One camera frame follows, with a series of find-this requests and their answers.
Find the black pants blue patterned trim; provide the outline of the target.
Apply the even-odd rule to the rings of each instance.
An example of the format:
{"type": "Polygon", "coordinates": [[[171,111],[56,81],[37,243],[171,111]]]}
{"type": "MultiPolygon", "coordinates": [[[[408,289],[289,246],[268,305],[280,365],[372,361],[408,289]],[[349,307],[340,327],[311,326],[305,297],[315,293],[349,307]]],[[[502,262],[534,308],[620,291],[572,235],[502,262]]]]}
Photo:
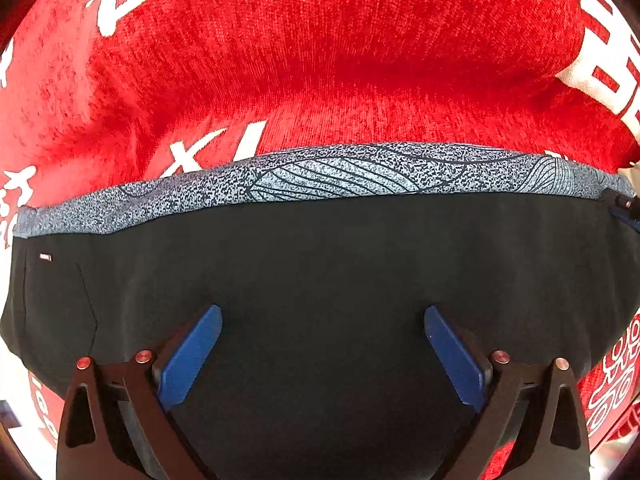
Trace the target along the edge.
{"type": "Polygon", "coordinates": [[[617,174],[465,144],[341,145],[26,208],[1,335],[49,388],[199,310],[222,331],[169,412],[221,479],[427,479],[472,418],[436,306],[487,350],[588,374],[639,307],[617,174]]]}

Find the red blanket white characters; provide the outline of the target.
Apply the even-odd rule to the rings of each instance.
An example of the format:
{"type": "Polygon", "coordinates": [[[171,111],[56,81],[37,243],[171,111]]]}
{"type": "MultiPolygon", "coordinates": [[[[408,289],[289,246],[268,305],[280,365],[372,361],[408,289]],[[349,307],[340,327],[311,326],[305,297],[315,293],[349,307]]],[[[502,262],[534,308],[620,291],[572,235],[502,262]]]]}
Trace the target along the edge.
{"type": "MultiPolygon", "coordinates": [[[[1,318],[26,208],[384,143],[550,156],[639,198],[639,0],[1,0],[1,318]]],[[[1,342],[58,452],[68,388],[1,342]]],[[[591,460],[638,422],[639,307],[573,372],[591,460]]]]}

